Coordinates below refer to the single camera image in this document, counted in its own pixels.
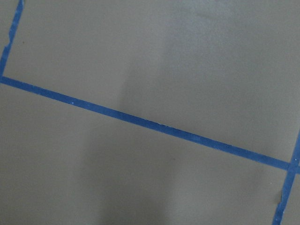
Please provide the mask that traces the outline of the blue tape grid lines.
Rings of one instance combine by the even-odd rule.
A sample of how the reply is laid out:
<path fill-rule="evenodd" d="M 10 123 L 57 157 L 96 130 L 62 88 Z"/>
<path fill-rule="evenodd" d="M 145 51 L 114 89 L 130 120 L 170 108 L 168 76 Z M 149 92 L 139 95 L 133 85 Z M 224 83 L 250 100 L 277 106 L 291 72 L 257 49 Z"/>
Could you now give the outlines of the blue tape grid lines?
<path fill-rule="evenodd" d="M 19 22 L 22 17 L 25 2 L 23 0 L 18 1 L 15 14 L 8 33 L 8 44 L 4 47 L 2 56 L 0 59 L 0 82 L 7 86 L 11 86 L 17 89 L 21 89 L 33 94 L 37 94 L 46 98 L 50 98 L 65 104 L 73 105 L 88 111 L 99 113 L 108 117 L 112 117 L 121 121 L 125 121 L 131 124 L 135 124 L 144 128 L 155 130 L 167 135 L 171 135 L 180 139 L 184 139 L 199 145 L 203 145 L 212 149 L 220 150 L 229 154 L 233 154 L 242 158 L 256 161 L 264 165 L 269 165 L 278 169 L 286 171 L 285 181 L 281 191 L 281 199 L 276 207 L 276 211 L 272 220 L 272 224 L 279 225 L 282 223 L 285 209 L 290 197 L 290 193 L 293 187 L 293 183 L 297 174 L 300 173 L 300 140 L 296 140 L 296 144 L 292 153 L 290 162 L 282 161 L 277 158 L 269 157 L 264 154 L 256 153 L 254 151 L 239 148 L 227 143 L 209 139 L 204 136 L 193 134 L 184 130 L 180 130 L 174 127 L 170 127 L 164 124 L 160 124 L 151 120 L 146 120 L 141 117 L 133 116 L 128 113 L 120 112 L 111 108 L 107 108 L 101 105 L 97 105 L 88 101 L 77 99 L 75 97 L 67 96 L 52 90 L 47 90 L 32 84 L 21 82 L 12 78 L 5 77 L 3 75 L 7 60 L 9 58 L 10 50 L 13 45 L 13 41 L 17 32 Z"/>

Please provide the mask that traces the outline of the brown paper table cover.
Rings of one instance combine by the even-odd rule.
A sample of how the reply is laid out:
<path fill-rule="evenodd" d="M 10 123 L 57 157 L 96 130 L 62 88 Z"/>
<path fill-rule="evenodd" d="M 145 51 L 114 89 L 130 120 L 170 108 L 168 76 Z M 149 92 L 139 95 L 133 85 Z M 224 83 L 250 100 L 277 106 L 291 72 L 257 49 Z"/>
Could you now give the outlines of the brown paper table cover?
<path fill-rule="evenodd" d="M 3 75 L 290 162 L 297 0 L 24 0 Z M 286 171 L 0 83 L 3 225 L 272 225 Z"/>

